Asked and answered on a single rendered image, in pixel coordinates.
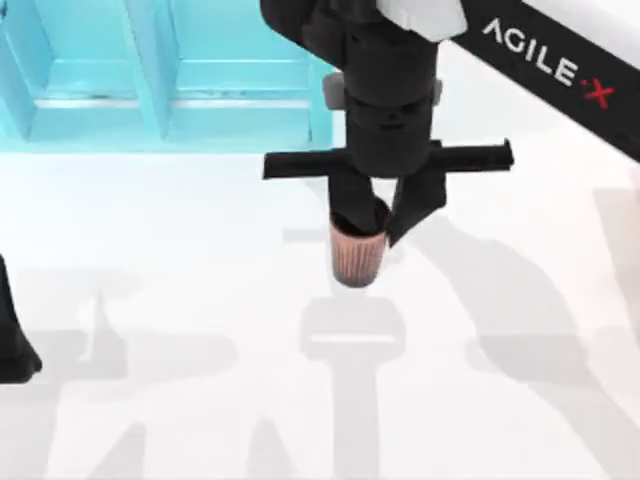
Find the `pink ribbed cup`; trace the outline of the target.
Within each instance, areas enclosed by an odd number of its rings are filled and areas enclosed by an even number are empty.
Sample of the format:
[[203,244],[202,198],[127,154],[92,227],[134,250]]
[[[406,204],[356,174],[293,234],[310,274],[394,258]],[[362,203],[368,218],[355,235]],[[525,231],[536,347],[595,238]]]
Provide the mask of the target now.
[[390,216],[387,203],[375,198],[375,234],[357,231],[337,214],[330,214],[330,251],[334,278],[349,288],[365,288],[378,276],[387,245],[386,226]]

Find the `light blue rack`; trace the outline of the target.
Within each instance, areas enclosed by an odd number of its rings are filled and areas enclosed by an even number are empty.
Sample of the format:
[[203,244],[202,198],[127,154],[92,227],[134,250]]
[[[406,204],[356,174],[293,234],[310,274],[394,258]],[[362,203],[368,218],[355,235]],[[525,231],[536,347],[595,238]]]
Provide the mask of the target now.
[[0,0],[0,152],[325,148],[328,72],[259,0]]

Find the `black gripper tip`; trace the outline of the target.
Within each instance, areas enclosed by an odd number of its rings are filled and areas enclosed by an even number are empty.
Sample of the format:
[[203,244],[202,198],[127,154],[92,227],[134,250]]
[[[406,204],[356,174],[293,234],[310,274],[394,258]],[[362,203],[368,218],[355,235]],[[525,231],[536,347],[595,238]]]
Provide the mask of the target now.
[[42,366],[19,323],[5,260],[0,254],[0,384],[27,383]]

